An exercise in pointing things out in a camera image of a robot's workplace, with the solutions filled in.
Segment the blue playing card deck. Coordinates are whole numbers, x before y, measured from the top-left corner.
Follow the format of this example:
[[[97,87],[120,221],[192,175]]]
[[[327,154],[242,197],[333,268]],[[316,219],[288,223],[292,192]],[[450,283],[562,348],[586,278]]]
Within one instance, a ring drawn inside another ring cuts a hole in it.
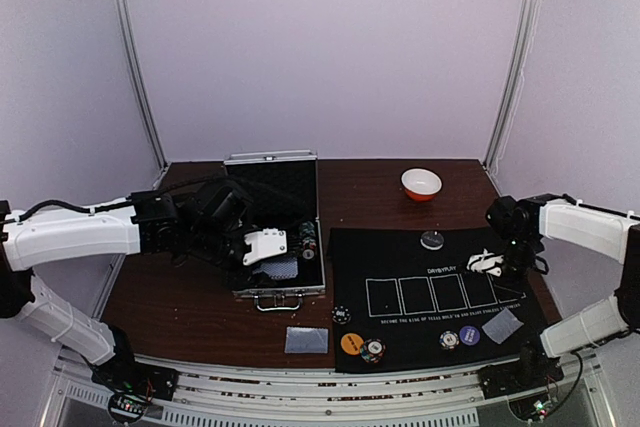
[[[298,276],[298,260],[296,257],[278,257],[261,262],[254,274],[265,274],[272,280],[291,280]]]

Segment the dealt card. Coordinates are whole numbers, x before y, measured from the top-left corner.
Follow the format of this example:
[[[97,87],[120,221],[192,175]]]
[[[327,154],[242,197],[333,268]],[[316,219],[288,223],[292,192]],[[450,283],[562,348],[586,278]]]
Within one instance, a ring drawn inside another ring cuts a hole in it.
[[[286,354],[327,354],[329,330],[326,328],[288,327],[284,352]]]
[[[523,326],[524,323],[509,308],[504,308],[486,322],[482,330],[490,340],[502,344]]]

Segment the purple small blind button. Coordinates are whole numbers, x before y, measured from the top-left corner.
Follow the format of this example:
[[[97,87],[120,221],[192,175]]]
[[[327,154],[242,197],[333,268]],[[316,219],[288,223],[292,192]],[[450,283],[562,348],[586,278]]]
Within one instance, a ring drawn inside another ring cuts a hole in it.
[[[459,331],[460,341],[467,346],[475,346],[481,338],[480,331],[474,326],[463,326]]]

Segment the clear acrylic dealer button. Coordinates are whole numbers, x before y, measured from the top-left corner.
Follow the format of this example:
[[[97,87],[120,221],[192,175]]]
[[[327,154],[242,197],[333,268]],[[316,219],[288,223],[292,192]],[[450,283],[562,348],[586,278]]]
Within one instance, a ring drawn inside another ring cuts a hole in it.
[[[420,244],[428,250],[439,250],[444,246],[444,236],[436,230],[424,231],[420,236]]]

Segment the black 100 poker chip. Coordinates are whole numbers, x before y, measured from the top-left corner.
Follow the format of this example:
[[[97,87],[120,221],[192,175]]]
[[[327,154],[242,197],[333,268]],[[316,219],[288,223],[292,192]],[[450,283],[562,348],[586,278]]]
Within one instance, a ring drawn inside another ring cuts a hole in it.
[[[343,305],[336,305],[331,311],[332,321],[338,325],[346,325],[351,321],[350,310]]]

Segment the orange big blind button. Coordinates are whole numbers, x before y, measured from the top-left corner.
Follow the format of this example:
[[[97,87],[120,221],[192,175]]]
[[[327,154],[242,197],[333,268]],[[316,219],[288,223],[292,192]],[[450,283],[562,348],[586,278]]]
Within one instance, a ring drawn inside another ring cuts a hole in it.
[[[363,344],[363,338],[359,334],[353,332],[344,334],[340,339],[340,347],[342,351],[350,356],[359,356]]]

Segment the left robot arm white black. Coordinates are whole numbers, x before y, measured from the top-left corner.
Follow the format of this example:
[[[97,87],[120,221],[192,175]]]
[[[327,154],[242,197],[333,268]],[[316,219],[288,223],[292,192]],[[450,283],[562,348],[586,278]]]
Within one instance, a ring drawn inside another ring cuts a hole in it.
[[[35,267],[99,255],[168,253],[227,269],[232,280],[252,278],[255,264],[286,254],[282,228],[253,221],[251,183],[210,177],[194,192],[135,192],[91,206],[46,200],[26,211],[1,203],[1,316],[30,323],[81,355],[98,379],[123,391],[144,380],[128,337],[90,318],[53,292]]]

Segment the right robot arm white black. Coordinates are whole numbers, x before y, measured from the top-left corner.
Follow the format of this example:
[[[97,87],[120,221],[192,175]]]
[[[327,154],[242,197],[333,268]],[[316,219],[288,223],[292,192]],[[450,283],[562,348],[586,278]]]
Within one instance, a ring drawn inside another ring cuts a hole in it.
[[[542,194],[499,197],[485,217],[506,248],[496,258],[484,255],[480,270],[507,278],[553,267],[553,292],[565,315],[542,331],[542,351],[514,364],[519,387],[533,388],[545,378],[550,358],[638,332],[638,213]]]

